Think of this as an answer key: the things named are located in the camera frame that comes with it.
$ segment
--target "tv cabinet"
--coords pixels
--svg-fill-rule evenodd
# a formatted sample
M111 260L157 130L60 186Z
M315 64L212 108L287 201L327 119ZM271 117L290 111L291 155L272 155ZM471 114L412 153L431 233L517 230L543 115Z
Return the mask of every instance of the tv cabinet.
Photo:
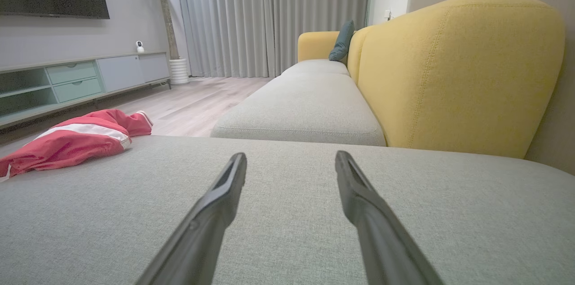
M165 52L0 68L0 129L169 79Z

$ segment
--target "red jacket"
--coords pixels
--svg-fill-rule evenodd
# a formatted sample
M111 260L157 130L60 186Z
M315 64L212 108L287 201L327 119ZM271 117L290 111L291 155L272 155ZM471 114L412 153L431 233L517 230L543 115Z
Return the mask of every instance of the red jacket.
M32 169L74 166L88 158L119 154L132 143L131 136L150 135L152 125L144 111L128 116L118 109L69 119L0 159L0 180Z

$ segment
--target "security camera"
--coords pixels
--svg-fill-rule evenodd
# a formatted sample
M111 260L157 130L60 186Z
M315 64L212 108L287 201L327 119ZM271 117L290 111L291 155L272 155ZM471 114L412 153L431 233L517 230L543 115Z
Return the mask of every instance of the security camera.
M144 47L142 47L142 42L141 41L136 41L136 51L137 52L144 52Z

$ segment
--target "ribbed white pot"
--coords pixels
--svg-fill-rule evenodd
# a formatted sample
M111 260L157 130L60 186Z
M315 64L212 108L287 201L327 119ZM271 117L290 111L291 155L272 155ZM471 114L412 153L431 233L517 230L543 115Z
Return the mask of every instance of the ribbed white pot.
M170 79L172 85L183 85L190 82L187 74L187 59L170 60Z

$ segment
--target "sheer curtain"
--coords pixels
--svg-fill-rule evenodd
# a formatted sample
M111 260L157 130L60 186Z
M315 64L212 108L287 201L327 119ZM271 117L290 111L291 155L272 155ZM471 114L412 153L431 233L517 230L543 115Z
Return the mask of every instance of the sheer curtain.
M306 31L365 23L367 0L181 0L193 76L275 77Z

